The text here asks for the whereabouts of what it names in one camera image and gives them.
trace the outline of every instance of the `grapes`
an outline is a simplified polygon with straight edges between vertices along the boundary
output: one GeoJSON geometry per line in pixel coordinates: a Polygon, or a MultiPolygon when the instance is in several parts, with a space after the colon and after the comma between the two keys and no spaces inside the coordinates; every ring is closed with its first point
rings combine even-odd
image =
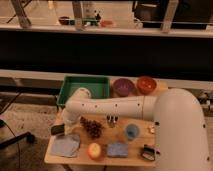
{"type": "Polygon", "coordinates": [[[93,121],[88,120],[84,117],[81,117],[80,123],[83,126],[83,128],[88,132],[88,134],[92,139],[99,138],[101,136],[103,128],[101,123],[95,120],[93,121]]]}

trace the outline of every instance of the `wooden table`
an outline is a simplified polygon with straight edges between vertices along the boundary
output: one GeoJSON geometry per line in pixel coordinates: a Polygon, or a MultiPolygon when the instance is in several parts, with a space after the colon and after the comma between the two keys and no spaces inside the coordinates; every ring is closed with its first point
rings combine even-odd
{"type": "MultiPolygon", "coordinates": [[[[105,165],[105,166],[144,166],[144,167],[154,167],[155,162],[148,161],[140,156],[140,149],[144,144],[154,145],[154,134],[151,134],[148,130],[150,125],[153,125],[153,122],[136,120],[130,118],[119,118],[116,126],[110,128],[106,122],[105,116],[101,115],[85,115],[86,118],[96,120],[101,122],[104,126],[102,136],[98,139],[92,140],[86,133],[86,131],[80,126],[77,125],[73,129],[73,133],[80,135],[81,144],[78,151],[78,156],[76,158],[67,158],[51,155],[51,147],[55,136],[51,136],[47,152],[45,155],[45,162],[51,164],[62,164],[62,165],[105,165]],[[140,128],[140,134],[133,141],[128,141],[124,130],[125,127],[134,123],[140,128]],[[128,157],[127,158],[109,158],[106,155],[106,145],[113,142],[124,142],[128,144],[128,157]],[[90,143],[97,142],[103,148],[103,155],[98,161],[92,160],[87,155],[87,147],[90,143]]],[[[60,113],[56,117],[56,125],[60,124],[61,115],[60,113]]]]}

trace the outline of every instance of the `tiled floor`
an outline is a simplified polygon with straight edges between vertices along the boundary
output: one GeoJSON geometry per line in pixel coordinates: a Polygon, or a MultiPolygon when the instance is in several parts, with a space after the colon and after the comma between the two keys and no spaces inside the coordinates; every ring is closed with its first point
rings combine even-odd
{"type": "MultiPolygon", "coordinates": [[[[7,105],[17,93],[0,92],[0,107],[7,105]]],[[[44,156],[50,137],[50,128],[54,123],[57,108],[54,95],[22,93],[2,114],[3,119],[19,135],[30,131],[36,136],[35,144],[20,142],[20,171],[63,171],[60,165],[44,163],[44,156]]],[[[213,117],[206,117],[207,133],[210,146],[210,158],[213,158],[213,117]]],[[[0,141],[13,137],[7,127],[0,129],[0,141]]],[[[17,145],[14,144],[0,151],[0,171],[14,171],[18,168],[17,145]]],[[[101,171],[101,166],[72,166],[74,171],[101,171]]],[[[107,171],[151,171],[140,167],[108,167],[107,171]]]]}

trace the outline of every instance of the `green bin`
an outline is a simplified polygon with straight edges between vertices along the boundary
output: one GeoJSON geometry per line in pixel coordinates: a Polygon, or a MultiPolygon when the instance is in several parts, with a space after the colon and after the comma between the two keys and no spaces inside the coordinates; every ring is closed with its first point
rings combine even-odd
{"type": "Polygon", "coordinates": [[[108,77],[65,76],[57,105],[65,107],[66,101],[80,87],[87,88],[92,99],[105,99],[110,96],[110,81],[108,77]]]}

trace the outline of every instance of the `orange bowl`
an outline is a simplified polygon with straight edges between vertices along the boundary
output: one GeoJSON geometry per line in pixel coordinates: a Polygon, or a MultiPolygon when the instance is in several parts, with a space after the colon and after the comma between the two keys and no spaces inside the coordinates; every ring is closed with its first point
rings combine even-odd
{"type": "Polygon", "coordinates": [[[107,26],[112,26],[113,22],[111,20],[101,20],[100,24],[101,24],[101,27],[107,27],[107,26]]]}
{"type": "Polygon", "coordinates": [[[138,90],[144,94],[150,94],[157,87],[157,82],[149,76],[142,76],[137,80],[137,88],[138,90]]]}

